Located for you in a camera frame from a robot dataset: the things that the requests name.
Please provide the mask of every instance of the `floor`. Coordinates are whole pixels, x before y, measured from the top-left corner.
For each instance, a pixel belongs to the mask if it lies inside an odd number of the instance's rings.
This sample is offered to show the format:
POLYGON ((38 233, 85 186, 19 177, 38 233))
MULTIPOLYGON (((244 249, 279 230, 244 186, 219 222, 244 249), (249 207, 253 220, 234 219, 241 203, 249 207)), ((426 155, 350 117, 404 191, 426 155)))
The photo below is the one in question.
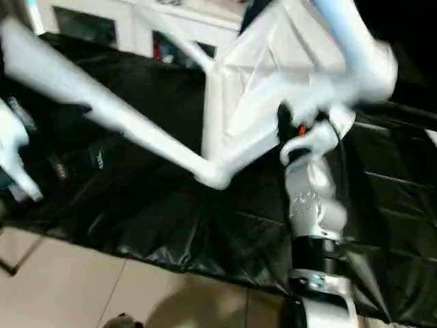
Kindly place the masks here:
POLYGON ((0 257, 27 255, 15 277, 0 271, 0 327, 101 328, 123 312, 150 328, 277 327, 281 297, 4 230, 0 257))

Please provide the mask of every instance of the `white bicycle frame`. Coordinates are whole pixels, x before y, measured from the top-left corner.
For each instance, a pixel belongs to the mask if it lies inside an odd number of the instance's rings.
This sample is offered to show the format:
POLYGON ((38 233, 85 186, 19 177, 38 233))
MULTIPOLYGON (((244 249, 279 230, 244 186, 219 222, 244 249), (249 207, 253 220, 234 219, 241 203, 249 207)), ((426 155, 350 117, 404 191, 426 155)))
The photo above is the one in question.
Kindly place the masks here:
MULTIPOLYGON (((343 137, 354 122, 348 106, 387 99, 395 86, 397 62, 387 45, 372 38, 353 0, 277 0, 215 59, 166 14, 137 15, 167 31, 206 74, 203 157, 10 18, 0 25, 5 73, 62 103, 88 104, 91 121, 122 132, 216 189, 277 145, 281 103, 292 110, 294 125, 314 127, 287 149, 309 144, 322 156, 337 145, 337 138, 332 128, 314 124, 320 108, 343 137)), ((28 182, 16 182, 36 194, 28 182)))

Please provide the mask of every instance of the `white cabinet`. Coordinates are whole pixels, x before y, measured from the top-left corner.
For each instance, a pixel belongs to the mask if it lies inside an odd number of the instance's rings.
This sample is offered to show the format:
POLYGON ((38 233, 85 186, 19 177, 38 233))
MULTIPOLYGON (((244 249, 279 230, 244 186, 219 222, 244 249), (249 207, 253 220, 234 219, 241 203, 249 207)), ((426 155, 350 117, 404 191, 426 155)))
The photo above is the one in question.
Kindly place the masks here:
POLYGON ((238 0, 183 0, 182 5, 164 5, 156 0, 31 2, 38 7, 45 31, 65 33, 62 24, 68 18, 60 19, 59 13, 62 10, 85 14, 84 19, 103 18, 101 21, 107 21, 108 26, 113 26, 115 41, 111 46, 148 57, 154 54, 153 28, 141 18, 142 12, 152 10, 163 13, 190 40, 214 46, 217 53, 237 37, 245 9, 245 5, 238 0))

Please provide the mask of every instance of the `black tarp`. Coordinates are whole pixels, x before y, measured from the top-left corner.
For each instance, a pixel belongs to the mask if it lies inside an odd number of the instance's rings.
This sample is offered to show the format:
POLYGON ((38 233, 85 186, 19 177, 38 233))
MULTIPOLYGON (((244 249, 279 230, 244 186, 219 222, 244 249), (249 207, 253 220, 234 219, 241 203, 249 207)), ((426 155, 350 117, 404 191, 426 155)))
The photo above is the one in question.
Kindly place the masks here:
MULTIPOLYGON (((202 72, 66 37, 44 38, 199 152, 202 72)), ((9 86, 47 125, 57 105, 9 86)), ((392 102, 361 108, 344 139, 350 212, 343 261, 361 314, 437 327, 437 148, 422 129, 435 129, 437 119, 428 107, 419 109, 411 90, 401 82, 392 102), (402 98, 408 106, 397 104, 402 98)), ((288 292, 291 246, 277 150, 242 170, 227 190, 215 191, 85 120, 48 128, 44 142, 45 149, 33 141, 22 154, 45 198, 11 207, 8 224, 172 271, 288 292), (63 165, 64 182, 53 173, 53 161, 63 165)), ((338 180, 336 151, 328 161, 338 180)))

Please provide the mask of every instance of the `cable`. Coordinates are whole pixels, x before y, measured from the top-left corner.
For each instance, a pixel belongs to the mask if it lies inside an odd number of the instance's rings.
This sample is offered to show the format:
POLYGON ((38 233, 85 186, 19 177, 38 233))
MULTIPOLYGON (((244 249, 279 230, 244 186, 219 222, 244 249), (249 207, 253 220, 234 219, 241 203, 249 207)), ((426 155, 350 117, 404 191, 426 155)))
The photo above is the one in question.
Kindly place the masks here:
POLYGON ((346 210, 349 210, 349 173, 348 173, 348 162, 346 161, 346 150, 344 148, 343 141, 341 140, 340 132, 335 127, 334 123, 327 119, 329 124, 332 126, 335 136, 337 137, 339 146, 339 158, 340 158, 340 183, 342 189, 342 198, 346 210))

